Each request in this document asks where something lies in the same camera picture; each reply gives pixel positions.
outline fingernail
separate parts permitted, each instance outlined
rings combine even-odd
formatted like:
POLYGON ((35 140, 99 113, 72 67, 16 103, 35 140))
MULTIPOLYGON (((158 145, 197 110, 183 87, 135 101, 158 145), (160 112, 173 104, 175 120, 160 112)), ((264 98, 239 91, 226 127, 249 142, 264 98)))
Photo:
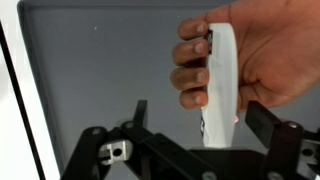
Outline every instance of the fingernail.
POLYGON ((196 96, 195 101, 196 101, 197 104, 201 104, 201 97, 200 96, 196 96))
POLYGON ((203 52, 203 48, 203 43, 198 43, 194 47, 194 50, 196 51, 196 53, 201 54, 203 52))
POLYGON ((202 83, 204 79, 204 73, 203 72, 199 72, 197 74, 197 83, 202 83))
POLYGON ((202 24, 200 24, 199 26, 197 26, 197 32, 198 33, 203 33, 203 25, 202 24))

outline metal bolt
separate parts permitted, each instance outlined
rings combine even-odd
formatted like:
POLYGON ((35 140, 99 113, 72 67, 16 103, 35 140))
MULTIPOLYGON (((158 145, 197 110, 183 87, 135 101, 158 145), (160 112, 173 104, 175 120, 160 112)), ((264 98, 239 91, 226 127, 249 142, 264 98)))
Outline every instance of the metal bolt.
POLYGON ((297 128, 298 127, 298 125, 296 123, 293 123, 293 122, 290 122, 289 126, 292 127, 292 128, 297 128))
POLYGON ((133 122, 127 122, 126 128, 130 129, 134 126, 133 122))
POLYGON ((268 173, 268 179, 269 180, 283 180, 283 177, 278 172, 271 171, 268 173))
POLYGON ((211 171, 206 171, 202 174, 202 180, 216 180, 216 175, 211 171))
POLYGON ((94 134, 94 135, 97 135, 97 134, 99 134, 100 133, 100 129, 99 128, 95 128, 93 131, 92 131, 92 134, 94 134))

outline hand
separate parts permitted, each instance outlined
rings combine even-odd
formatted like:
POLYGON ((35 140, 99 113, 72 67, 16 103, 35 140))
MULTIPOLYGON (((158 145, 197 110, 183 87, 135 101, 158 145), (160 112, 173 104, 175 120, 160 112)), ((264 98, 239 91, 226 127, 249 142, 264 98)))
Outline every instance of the hand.
POLYGON ((180 103, 195 109, 208 103, 203 87, 209 72, 204 67, 209 23, 228 22, 238 48, 238 112, 250 100, 266 107, 292 102, 320 81, 320 1, 240 0, 186 20, 178 28, 184 40, 172 52, 182 66, 171 74, 181 90, 180 103))

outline gray panel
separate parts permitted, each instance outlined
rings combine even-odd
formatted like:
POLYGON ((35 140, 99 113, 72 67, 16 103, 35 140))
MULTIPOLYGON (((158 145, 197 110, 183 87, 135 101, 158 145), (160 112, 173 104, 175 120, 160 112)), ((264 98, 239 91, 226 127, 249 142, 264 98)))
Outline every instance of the gray panel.
MULTIPOLYGON (((179 92, 169 80, 176 68, 171 50, 180 42, 176 31, 182 20, 230 1, 210 5, 209 1, 152 1, 157 2, 154 5, 149 1, 143 6, 126 5, 128 1, 118 2, 121 6, 106 2, 75 6, 85 4, 82 1, 54 6, 44 2, 42 6, 21 4, 31 7, 21 15, 51 135, 61 151, 61 167, 67 164, 85 128, 104 126, 110 130, 133 116, 139 99, 149 102, 151 131, 161 132, 185 148, 202 146, 200 112, 180 106, 179 92)), ((316 130, 320 125, 316 120, 320 115, 319 90, 320 86, 293 104, 272 111, 316 130)), ((236 126, 234 146, 266 152, 244 124, 244 114, 236 126)), ((107 179, 135 178, 117 164, 107 179)))

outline white object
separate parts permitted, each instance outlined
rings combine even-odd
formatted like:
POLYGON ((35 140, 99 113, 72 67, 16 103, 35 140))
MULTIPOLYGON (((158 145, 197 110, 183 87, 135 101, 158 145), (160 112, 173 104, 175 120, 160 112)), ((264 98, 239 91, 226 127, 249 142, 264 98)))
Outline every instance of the white object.
POLYGON ((238 92, 237 46, 228 23, 210 24, 207 57, 210 79, 208 104, 202 108, 203 143, 206 147, 231 147, 238 92))

